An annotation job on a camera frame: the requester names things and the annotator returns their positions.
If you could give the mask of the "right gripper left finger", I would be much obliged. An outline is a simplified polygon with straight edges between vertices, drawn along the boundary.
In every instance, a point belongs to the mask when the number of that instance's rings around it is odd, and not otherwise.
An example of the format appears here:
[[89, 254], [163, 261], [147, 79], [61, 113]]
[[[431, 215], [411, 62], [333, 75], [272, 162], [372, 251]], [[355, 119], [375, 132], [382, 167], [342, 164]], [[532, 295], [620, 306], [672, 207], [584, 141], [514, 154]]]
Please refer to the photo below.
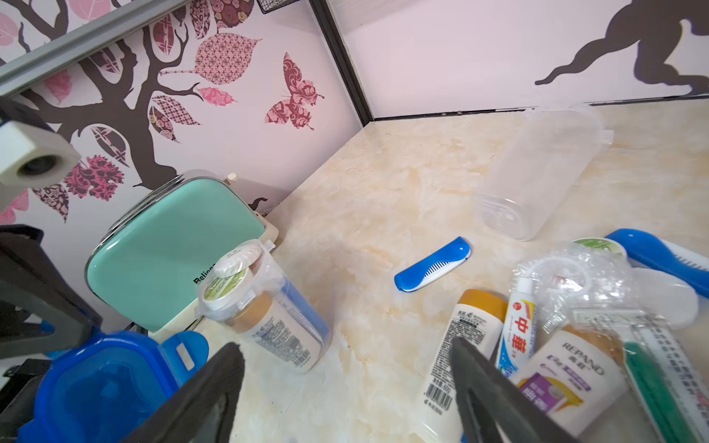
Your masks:
[[227, 343], [125, 442], [228, 442], [246, 362], [240, 346]]

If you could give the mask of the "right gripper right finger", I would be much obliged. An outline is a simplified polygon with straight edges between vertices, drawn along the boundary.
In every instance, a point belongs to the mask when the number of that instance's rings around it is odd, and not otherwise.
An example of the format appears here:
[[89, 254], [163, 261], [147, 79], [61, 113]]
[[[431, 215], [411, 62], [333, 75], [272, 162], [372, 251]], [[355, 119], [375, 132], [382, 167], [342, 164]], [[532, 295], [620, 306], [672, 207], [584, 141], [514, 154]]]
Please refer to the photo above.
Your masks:
[[456, 403], [468, 442], [575, 442], [526, 399], [474, 345], [452, 340]]

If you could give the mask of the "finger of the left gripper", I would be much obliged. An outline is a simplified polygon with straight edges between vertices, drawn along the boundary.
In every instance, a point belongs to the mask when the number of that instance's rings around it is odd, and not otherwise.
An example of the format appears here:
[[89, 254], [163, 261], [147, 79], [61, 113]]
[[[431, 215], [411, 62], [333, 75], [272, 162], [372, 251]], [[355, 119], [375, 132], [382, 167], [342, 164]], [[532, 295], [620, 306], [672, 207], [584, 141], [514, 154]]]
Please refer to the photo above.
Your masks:
[[103, 318], [64, 280], [42, 249], [44, 232], [1, 227], [1, 357], [50, 354], [80, 347]]

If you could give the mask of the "labelled toiletry bottle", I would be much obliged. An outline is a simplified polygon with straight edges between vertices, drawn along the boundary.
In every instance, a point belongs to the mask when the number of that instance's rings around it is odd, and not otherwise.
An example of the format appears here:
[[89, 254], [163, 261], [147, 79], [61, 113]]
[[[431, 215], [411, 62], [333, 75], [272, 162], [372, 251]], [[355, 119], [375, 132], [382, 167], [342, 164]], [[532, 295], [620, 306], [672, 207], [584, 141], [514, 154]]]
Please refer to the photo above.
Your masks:
[[607, 336], [567, 326], [510, 380], [548, 418], [580, 437], [628, 389], [612, 348]]
[[463, 440], [457, 353], [473, 347], [489, 360], [500, 340], [507, 306], [498, 295], [480, 290], [465, 291], [455, 305], [415, 401], [413, 432], [423, 441]]
[[225, 324], [291, 369], [305, 373], [316, 365], [323, 341], [298, 315], [264, 292]]

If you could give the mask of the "blue lid toiletry container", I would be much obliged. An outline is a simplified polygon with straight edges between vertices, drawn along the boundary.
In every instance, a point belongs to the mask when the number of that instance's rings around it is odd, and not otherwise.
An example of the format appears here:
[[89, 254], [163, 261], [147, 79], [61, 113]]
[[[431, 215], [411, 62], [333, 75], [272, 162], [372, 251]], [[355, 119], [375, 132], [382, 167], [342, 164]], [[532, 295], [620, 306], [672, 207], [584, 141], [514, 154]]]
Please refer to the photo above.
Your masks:
[[249, 240], [222, 256], [199, 284], [198, 312], [251, 341], [298, 373], [330, 345], [330, 326], [271, 255]]
[[477, 189], [480, 219], [493, 232], [534, 239], [614, 132], [588, 104], [537, 107]]

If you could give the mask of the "clear plastic toiletry bag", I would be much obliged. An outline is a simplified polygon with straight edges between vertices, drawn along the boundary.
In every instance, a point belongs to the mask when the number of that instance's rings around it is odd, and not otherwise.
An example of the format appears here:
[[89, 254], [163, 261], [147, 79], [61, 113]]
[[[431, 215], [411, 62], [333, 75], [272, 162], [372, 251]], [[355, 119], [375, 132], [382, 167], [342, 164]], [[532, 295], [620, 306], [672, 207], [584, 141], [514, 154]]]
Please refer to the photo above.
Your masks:
[[535, 306], [535, 324], [547, 334], [572, 324], [576, 310], [642, 311], [673, 330], [691, 326], [699, 295], [688, 282], [633, 267], [624, 253], [572, 242], [517, 264], [510, 297]]

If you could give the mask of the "green toothbrush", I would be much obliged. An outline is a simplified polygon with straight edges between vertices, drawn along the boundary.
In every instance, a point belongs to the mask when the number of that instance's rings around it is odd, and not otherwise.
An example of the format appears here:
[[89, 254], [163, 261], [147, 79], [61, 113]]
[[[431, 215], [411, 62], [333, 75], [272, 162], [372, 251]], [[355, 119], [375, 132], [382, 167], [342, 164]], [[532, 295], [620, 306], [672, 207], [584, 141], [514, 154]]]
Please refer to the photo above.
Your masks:
[[620, 340], [630, 385], [660, 441], [708, 441], [708, 388], [662, 317], [581, 308], [572, 310], [571, 321]]

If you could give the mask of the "small green white round tin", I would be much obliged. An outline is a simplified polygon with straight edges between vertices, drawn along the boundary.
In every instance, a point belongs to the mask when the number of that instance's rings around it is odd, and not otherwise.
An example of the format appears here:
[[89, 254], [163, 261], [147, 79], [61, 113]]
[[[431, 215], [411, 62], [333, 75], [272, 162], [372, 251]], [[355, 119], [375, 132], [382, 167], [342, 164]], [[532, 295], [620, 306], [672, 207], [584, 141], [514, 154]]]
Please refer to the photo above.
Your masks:
[[569, 247], [579, 258], [622, 258], [627, 260], [626, 249], [617, 241], [605, 237], [581, 237], [570, 242]]

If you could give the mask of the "mint green silver toaster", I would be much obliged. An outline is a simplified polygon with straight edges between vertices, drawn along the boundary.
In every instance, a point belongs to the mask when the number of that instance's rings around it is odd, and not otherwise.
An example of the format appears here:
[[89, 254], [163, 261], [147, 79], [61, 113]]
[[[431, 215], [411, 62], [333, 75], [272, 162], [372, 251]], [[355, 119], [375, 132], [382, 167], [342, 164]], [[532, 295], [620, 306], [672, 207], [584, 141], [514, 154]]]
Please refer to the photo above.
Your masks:
[[198, 321], [199, 285], [219, 258], [278, 230], [228, 182], [188, 171], [126, 212], [92, 251], [85, 282], [100, 300], [161, 343]]

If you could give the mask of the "left aluminium rail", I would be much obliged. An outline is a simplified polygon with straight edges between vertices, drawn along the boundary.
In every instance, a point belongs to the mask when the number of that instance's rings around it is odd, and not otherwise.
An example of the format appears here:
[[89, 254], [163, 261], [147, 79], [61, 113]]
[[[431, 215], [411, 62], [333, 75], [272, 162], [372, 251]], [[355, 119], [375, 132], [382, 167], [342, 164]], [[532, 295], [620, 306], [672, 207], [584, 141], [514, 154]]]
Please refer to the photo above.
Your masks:
[[11, 97], [186, 5], [132, 1], [1, 66], [1, 95]]

